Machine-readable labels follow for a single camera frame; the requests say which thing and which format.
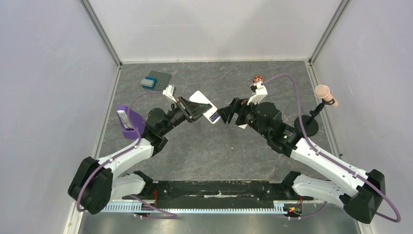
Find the blue purple battery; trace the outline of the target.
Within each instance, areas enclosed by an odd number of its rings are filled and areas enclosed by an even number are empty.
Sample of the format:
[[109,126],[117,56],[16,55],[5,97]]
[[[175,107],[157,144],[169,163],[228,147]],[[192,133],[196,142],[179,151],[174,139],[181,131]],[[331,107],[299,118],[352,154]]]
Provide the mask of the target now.
[[209,119],[211,120],[211,122],[215,122],[216,120],[219,119],[219,114],[218,113],[214,113]]

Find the white remote control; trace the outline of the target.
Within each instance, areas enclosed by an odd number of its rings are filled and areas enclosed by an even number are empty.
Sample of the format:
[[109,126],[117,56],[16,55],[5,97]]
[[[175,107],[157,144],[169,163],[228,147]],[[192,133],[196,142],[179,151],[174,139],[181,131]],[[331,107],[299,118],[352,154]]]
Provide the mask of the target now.
[[221,119],[220,115],[217,112],[218,108],[201,91],[198,90],[193,93],[189,97],[189,100],[201,104],[203,108],[207,108],[207,110],[204,111],[203,116],[211,124],[215,124]]

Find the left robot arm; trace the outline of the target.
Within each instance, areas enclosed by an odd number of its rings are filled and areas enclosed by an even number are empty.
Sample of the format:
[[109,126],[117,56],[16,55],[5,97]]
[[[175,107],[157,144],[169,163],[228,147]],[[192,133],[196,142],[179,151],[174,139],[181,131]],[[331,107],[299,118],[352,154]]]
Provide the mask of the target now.
[[140,174],[132,173],[125,177],[121,174],[162,151],[168,142],[166,134],[178,125],[184,121],[193,123],[213,108],[211,102],[194,102],[178,97],[168,112],[161,108],[151,109],[144,126],[134,127],[137,139],[130,145],[101,159],[84,158],[68,188],[68,195],[76,201],[77,211],[94,215],[113,199],[133,195],[149,198],[153,186]]

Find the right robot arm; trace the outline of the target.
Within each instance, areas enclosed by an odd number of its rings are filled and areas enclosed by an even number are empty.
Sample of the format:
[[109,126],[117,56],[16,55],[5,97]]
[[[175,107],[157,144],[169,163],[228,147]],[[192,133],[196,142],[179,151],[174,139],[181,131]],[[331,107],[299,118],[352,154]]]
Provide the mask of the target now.
[[386,193],[382,172],[354,167],[307,141],[300,130],[282,121],[282,114],[274,103],[248,104],[247,99],[234,98],[217,113],[225,124],[237,114],[236,125],[251,127],[266,139],[273,151],[304,163],[328,178],[322,181],[290,173],[292,180],[281,186],[284,197],[294,199],[300,195],[322,199],[341,207],[359,222],[372,222],[383,201],[380,194]]

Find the grey lego baseplate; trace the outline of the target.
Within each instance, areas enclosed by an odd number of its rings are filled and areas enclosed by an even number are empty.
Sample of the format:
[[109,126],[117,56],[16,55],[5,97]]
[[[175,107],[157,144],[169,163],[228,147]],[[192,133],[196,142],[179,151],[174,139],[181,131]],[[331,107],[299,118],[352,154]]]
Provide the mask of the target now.
[[171,77],[172,74],[151,71],[149,75],[145,77],[145,79],[154,81],[152,90],[163,91],[168,87]]

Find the red toy block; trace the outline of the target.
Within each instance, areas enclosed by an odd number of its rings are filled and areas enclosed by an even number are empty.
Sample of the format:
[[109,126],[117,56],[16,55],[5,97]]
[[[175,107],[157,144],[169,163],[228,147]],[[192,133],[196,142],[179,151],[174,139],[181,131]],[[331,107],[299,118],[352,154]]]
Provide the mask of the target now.
[[264,82],[264,79],[263,79],[262,76],[255,76],[254,79],[253,79],[253,82],[254,82],[254,83],[256,83],[256,82]]

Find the blue lego brick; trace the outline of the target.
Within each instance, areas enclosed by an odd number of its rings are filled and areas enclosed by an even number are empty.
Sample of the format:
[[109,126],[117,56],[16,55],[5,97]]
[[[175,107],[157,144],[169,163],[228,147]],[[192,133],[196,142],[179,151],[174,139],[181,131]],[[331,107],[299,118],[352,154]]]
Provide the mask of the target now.
[[145,77],[141,80],[140,85],[144,88],[144,89],[150,89],[153,90],[156,86],[157,83],[157,78],[153,78],[153,77]]

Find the purple stand with white device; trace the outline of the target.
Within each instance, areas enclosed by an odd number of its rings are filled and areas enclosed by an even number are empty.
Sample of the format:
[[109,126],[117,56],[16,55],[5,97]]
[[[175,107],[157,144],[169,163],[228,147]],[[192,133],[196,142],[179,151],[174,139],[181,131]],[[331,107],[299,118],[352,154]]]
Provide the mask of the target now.
[[129,110],[126,105],[119,105],[116,109],[116,114],[118,116],[121,132],[126,139],[136,140],[138,134],[135,130],[137,127],[139,134],[143,134],[146,126],[145,119],[133,110]]

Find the pink microphone on black stand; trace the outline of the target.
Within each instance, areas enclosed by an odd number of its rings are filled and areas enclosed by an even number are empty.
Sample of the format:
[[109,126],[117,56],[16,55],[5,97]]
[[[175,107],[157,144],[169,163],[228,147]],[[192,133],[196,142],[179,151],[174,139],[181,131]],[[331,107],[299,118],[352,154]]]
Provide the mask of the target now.
[[319,130],[319,124],[315,120],[315,117],[324,109],[325,106],[338,107],[338,101],[330,92],[330,88],[327,85],[317,85],[314,89],[315,95],[321,99],[321,103],[311,110],[310,115],[299,116],[294,121],[294,128],[297,130],[298,134],[303,136],[303,129],[308,137],[314,136]]

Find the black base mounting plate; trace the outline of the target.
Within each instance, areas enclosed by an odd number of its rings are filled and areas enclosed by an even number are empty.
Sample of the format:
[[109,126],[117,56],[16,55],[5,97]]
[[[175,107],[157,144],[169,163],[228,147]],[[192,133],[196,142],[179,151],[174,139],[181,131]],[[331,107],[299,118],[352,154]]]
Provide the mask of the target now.
[[160,180],[141,171],[146,183],[138,193],[142,200],[155,200],[166,209],[250,209],[271,208],[274,201],[298,201],[293,181],[301,175],[291,171],[282,181],[269,180]]

